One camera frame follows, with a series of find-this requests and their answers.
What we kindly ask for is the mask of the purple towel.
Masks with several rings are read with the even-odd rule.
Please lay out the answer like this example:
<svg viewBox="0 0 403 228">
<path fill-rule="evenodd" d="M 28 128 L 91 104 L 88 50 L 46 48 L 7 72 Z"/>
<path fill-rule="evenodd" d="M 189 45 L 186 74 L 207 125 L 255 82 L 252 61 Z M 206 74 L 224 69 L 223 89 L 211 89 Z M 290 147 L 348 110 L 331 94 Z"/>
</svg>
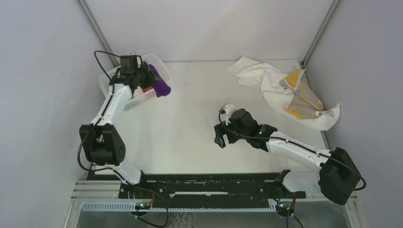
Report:
<svg viewBox="0 0 403 228">
<path fill-rule="evenodd" d="M 153 89 L 157 97 L 167 96 L 171 93 L 171 88 L 164 80 L 155 82 L 153 84 Z"/>
</svg>

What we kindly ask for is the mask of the orange towel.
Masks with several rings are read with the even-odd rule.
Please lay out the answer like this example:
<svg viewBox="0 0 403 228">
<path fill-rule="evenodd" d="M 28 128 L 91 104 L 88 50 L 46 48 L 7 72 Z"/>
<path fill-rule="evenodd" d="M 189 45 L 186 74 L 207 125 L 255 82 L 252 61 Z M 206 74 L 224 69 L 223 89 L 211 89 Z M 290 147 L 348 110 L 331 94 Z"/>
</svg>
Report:
<svg viewBox="0 0 403 228">
<path fill-rule="evenodd" d="M 144 93 L 146 93 L 146 92 L 148 92 L 148 91 L 150 91 L 150 90 L 152 90 L 153 89 L 153 87 L 151 86 L 151 87 L 148 87 L 148 88 L 142 88 L 142 91 L 144 92 Z"/>
</svg>

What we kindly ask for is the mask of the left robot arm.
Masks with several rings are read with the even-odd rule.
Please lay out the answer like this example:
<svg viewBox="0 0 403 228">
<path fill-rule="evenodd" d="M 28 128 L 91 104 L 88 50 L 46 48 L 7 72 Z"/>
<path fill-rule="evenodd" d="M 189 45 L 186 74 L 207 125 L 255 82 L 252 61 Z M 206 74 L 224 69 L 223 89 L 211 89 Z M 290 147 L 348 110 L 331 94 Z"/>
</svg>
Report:
<svg viewBox="0 0 403 228">
<path fill-rule="evenodd" d="M 120 56 L 120 66 L 109 77 L 108 93 L 100 111 L 91 123 L 79 128 L 81 144 L 77 153 L 84 152 L 87 161 L 98 165 L 100 171 L 113 171 L 123 184 L 131 185 L 133 195 L 143 198 L 149 186 L 141 181 L 143 172 L 125 162 L 125 143 L 116 128 L 126 104 L 138 88 L 152 88 L 157 97 L 167 96 L 171 92 L 156 69 L 141 56 Z"/>
</svg>

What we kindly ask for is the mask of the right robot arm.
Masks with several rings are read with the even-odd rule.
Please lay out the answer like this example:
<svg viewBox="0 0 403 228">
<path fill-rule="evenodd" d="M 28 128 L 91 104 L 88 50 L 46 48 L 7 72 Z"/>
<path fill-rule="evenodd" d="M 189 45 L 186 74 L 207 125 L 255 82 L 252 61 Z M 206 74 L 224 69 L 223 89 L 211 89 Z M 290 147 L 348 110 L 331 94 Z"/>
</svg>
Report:
<svg viewBox="0 0 403 228">
<path fill-rule="evenodd" d="M 353 192 L 367 184 L 348 152 L 328 150 L 295 140 L 268 124 L 259 124 L 244 108 L 226 104 L 218 112 L 214 142 L 221 148 L 227 143 L 245 140 L 255 149 L 281 155 L 303 165 L 306 171 L 286 170 L 275 184 L 282 198 L 293 192 L 320 192 L 331 202 L 345 205 Z"/>
</svg>

